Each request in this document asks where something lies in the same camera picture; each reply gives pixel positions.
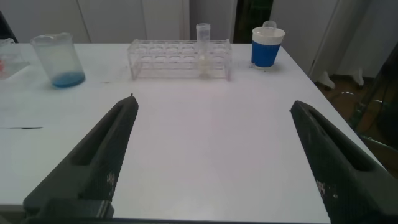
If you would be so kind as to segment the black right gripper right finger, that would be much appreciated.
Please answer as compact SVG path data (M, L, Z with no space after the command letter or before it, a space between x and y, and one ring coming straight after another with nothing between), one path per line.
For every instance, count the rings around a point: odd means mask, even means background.
M290 112L332 223L397 223L397 179L314 107Z

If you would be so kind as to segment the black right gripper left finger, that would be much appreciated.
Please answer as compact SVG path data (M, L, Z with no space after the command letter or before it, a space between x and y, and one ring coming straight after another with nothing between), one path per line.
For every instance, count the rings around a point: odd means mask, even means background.
M117 102L24 199L24 223L108 218L139 105Z

